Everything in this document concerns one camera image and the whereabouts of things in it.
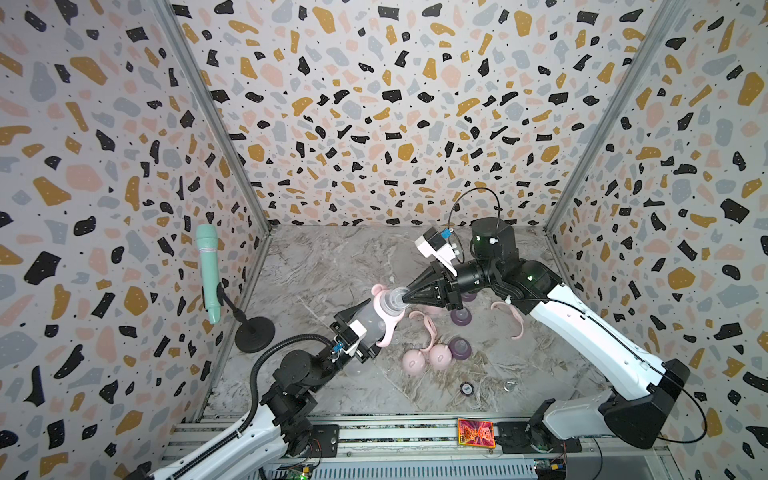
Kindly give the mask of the clear baby bottle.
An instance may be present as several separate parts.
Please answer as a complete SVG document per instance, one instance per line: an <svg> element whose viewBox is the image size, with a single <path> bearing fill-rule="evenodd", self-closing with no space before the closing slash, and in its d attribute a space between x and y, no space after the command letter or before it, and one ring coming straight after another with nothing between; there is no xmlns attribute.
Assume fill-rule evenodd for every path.
<svg viewBox="0 0 768 480"><path fill-rule="evenodd" d="M398 304L392 301L391 293L396 288L375 284L371 288L371 300L356 314L368 329L365 341L369 346L375 345L386 348L390 345L398 323L405 316L408 304Z"/></svg>

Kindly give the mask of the clear straw disc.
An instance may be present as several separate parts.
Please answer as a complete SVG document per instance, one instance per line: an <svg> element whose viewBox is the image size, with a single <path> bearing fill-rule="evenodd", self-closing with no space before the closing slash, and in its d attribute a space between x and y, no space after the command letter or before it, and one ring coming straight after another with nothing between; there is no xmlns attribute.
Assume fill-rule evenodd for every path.
<svg viewBox="0 0 768 480"><path fill-rule="evenodd" d="M398 304L408 304L407 295L409 289L407 287L398 287L391 293L392 301Z"/></svg>

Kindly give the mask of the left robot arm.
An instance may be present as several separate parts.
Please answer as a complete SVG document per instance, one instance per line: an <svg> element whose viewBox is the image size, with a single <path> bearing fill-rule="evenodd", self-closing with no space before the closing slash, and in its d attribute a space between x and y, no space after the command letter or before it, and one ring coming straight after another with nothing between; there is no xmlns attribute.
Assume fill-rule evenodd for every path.
<svg viewBox="0 0 768 480"><path fill-rule="evenodd" d="M313 394L332 380L355 357L365 336L383 324L362 321L360 312L349 308L335 315L332 339L316 333L288 337L268 348L253 365L250 375L251 406L243 417L182 459L152 473L139 467L129 479L225 479L248 468L260 468L284 455L298 455L310 441L309 413L316 407ZM258 376L267 360L280 351L303 342L318 342L317 354L305 350L287 353L273 373L269 390L258 391Z"/></svg>

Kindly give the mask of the small black round cap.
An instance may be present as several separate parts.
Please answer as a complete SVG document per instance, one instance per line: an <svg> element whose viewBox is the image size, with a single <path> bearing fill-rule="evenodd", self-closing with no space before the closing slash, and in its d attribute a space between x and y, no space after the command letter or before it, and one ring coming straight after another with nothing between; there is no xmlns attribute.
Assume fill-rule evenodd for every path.
<svg viewBox="0 0 768 480"><path fill-rule="evenodd" d="M473 385L469 382L463 382L460 386L460 390L461 390L461 393L467 397L472 396L475 391Z"/></svg>

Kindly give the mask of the mint green microphone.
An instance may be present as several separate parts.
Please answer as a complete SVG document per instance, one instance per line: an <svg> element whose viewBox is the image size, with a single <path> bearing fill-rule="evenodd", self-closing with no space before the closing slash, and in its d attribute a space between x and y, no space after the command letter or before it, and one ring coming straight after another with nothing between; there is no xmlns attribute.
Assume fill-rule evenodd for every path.
<svg viewBox="0 0 768 480"><path fill-rule="evenodd" d="M204 307L208 313L208 321L212 325L217 324L221 319L221 303L217 296L220 284L218 244L219 239L214 225L197 226L196 246L199 252Z"/></svg>

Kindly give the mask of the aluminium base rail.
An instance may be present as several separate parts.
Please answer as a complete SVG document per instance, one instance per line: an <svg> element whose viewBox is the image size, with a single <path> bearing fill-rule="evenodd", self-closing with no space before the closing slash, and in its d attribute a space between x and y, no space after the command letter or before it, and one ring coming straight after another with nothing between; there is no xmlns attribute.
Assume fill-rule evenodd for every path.
<svg viewBox="0 0 768 480"><path fill-rule="evenodd" d="M314 416L314 479L680 479L670 449L613 437L567 440L549 453L514 447L521 417L493 415L494 448L464 446L458 414Z"/></svg>

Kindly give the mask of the pink bottle cap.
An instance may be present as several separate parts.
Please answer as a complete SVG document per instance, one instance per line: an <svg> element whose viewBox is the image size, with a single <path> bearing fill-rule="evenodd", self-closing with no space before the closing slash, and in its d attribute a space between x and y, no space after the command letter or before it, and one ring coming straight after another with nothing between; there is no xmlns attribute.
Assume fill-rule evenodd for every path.
<svg viewBox="0 0 768 480"><path fill-rule="evenodd" d="M448 345L436 344L430 349L428 360L433 369L444 371L451 366L453 354Z"/></svg>
<svg viewBox="0 0 768 480"><path fill-rule="evenodd" d="M406 351L401 360L403 371L409 376L421 375L427 366L425 354L418 349Z"/></svg>
<svg viewBox="0 0 768 480"><path fill-rule="evenodd" d="M423 305L420 307L421 311L431 317L443 315L446 310L442 307Z"/></svg>

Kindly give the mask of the orange pink card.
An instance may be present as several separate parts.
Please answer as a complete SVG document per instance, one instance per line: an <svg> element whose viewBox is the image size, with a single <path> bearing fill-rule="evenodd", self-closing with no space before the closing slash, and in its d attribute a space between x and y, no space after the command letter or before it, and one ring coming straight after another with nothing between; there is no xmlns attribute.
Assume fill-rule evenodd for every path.
<svg viewBox="0 0 768 480"><path fill-rule="evenodd" d="M462 446L495 449L494 424L487 420L459 419L458 444Z"/></svg>

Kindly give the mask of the black microphone stand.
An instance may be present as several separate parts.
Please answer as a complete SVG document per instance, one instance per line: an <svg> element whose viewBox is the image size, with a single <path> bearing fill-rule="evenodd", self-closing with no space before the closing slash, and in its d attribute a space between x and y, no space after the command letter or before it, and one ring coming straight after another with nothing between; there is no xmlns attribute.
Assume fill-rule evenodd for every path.
<svg viewBox="0 0 768 480"><path fill-rule="evenodd" d="M248 318L245 312L227 296L221 283L217 285L216 290L203 287L203 300L211 324L217 324L222 319L224 306L230 308L234 320L238 324L234 343L243 353L262 351L273 341L276 334L274 322L261 316Z"/></svg>

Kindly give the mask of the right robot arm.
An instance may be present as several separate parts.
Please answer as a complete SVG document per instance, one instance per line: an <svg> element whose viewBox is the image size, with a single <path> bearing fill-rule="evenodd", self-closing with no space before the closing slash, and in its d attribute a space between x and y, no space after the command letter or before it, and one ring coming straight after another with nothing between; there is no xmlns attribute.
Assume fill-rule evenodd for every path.
<svg viewBox="0 0 768 480"><path fill-rule="evenodd" d="M547 326L566 340L608 380L592 397L544 401L516 444L550 452L565 440L613 436L649 449L690 377L678 360L643 350L584 304L552 269L519 254L513 227L495 217L471 225L470 259L456 263L451 229L429 228L415 241L431 264L405 294L410 305L459 310L466 294L491 290L502 307Z"/></svg>

